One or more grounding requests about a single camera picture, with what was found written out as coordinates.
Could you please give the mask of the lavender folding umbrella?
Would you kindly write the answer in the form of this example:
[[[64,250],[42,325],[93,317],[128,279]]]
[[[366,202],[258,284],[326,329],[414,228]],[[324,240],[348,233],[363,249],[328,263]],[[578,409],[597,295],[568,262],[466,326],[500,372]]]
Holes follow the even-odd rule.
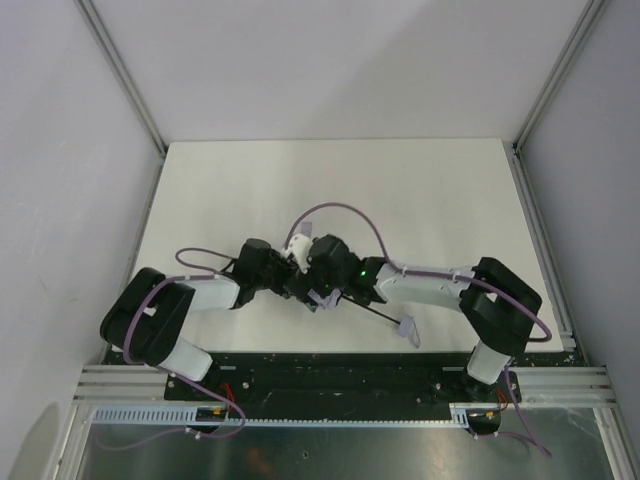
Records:
[[[310,232],[311,224],[305,222],[302,231],[294,234],[283,250],[299,268],[301,290],[310,301],[310,309],[333,309],[344,300],[392,322],[398,336],[413,347],[420,347],[421,339],[412,316],[398,320],[371,307],[373,303],[386,302],[375,290],[377,275],[386,260],[359,258],[340,238],[334,235],[313,238]]]

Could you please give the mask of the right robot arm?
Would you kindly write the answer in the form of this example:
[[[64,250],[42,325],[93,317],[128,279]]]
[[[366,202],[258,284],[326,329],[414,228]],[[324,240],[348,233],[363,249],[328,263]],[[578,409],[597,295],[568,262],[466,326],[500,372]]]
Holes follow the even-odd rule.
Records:
[[[415,303],[461,313],[478,342],[466,367],[476,382],[493,385],[509,361],[522,354],[542,305],[541,296],[495,258],[470,268],[399,265],[387,257],[359,258],[339,238],[294,235],[282,253],[296,267],[299,294],[314,307],[349,298],[372,303]]]

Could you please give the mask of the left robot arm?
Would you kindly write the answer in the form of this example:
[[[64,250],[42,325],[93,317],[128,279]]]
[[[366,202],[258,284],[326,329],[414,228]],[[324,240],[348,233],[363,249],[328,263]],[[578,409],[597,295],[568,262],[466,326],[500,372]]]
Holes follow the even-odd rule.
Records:
[[[182,337],[187,316],[239,309],[263,290],[287,295],[285,284],[298,265],[293,254],[249,239],[228,271],[209,267],[205,271],[204,275],[168,277],[151,267],[139,270],[102,320],[101,338],[120,349],[129,363],[201,381],[214,360]]]

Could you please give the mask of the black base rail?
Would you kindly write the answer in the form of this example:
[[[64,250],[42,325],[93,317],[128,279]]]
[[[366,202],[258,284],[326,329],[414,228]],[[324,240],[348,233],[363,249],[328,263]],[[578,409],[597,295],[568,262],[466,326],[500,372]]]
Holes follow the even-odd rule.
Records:
[[[495,407],[521,394],[515,375],[486,386],[464,353],[216,353],[203,380],[232,393],[251,420],[385,422],[450,419],[454,403]]]

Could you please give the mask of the left aluminium frame post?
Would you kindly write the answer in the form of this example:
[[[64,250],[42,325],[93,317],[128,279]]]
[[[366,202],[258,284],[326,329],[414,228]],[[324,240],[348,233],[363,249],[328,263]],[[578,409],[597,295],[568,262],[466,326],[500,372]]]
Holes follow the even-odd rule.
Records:
[[[89,32],[93,36],[142,129],[158,155],[164,158],[168,152],[168,145],[163,139],[151,111],[127,68],[124,58],[114,42],[95,2],[91,0],[75,0],[74,4],[85,21]]]

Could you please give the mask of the aluminium frame post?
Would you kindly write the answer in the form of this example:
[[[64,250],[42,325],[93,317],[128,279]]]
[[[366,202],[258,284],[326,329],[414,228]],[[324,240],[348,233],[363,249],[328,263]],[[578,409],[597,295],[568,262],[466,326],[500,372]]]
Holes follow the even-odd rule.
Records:
[[[521,152],[524,149],[529,138],[542,121],[609,4],[610,1],[607,0],[590,0],[586,2],[541,91],[512,142],[512,148],[515,152]]]
[[[114,42],[95,2],[91,0],[75,0],[74,4],[85,21],[89,32],[93,36],[142,129],[158,155],[164,158],[168,152],[168,145],[163,139],[151,111],[127,68],[124,58]]]

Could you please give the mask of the right aluminium frame post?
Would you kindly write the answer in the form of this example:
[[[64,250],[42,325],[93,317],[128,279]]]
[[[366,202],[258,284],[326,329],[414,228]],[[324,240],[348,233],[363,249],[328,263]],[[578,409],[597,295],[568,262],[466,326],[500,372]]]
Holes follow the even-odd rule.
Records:
[[[541,91],[512,142],[512,148],[515,152],[521,152],[524,149],[529,138],[542,121],[609,4],[610,1],[607,0],[590,0],[586,2]]]

